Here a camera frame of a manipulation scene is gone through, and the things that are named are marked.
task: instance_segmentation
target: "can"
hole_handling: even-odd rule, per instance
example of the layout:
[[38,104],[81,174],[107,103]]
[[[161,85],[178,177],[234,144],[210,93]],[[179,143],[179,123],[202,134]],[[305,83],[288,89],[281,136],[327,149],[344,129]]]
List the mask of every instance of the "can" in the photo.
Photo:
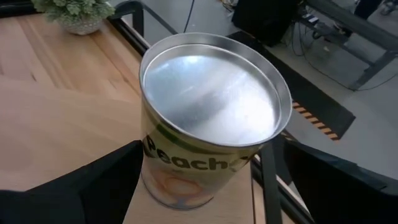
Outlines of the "can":
[[218,35],[168,37],[144,55],[142,179],[160,203],[188,210],[215,193],[286,126],[292,99],[277,69]]

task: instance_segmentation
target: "silver lid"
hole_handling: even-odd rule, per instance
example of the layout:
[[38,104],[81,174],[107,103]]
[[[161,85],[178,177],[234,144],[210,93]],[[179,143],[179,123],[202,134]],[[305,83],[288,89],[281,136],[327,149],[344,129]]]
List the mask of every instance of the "silver lid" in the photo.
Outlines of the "silver lid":
[[142,59],[144,97],[166,122],[196,139],[243,147],[286,126],[292,99],[276,68],[237,41],[211,34],[168,37]]

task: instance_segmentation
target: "desk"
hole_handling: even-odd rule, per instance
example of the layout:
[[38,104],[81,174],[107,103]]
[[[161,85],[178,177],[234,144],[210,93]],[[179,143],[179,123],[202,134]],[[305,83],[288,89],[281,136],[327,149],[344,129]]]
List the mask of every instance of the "desk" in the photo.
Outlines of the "desk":
[[[0,30],[0,189],[31,189],[141,138],[141,56],[108,22],[83,37],[42,15],[0,19]],[[251,189],[246,166],[180,212],[140,181],[124,222],[254,223]]]

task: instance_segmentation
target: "black equipment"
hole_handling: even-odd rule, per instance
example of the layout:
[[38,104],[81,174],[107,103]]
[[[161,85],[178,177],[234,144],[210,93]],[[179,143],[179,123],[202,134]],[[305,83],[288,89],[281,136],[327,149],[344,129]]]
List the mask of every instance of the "black equipment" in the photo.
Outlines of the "black equipment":
[[239,0],[234,25],[272,47],[278,44],[297,14],[299,0]]

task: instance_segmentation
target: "hazard tape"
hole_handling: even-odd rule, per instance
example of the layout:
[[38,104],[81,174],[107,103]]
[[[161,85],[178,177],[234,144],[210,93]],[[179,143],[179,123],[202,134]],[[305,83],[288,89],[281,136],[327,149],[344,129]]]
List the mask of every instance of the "hazard tape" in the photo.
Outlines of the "hazard tape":
[[324,123],[322,123],[317,117],[312,115],[307,109],[301,106],[299,103],[293,101],[293,109],[299,112],[305,119],[311,122],[316,128],[321,132],[326,134],[332,141],[338,141],[339,137],[330,128],[328,128]]

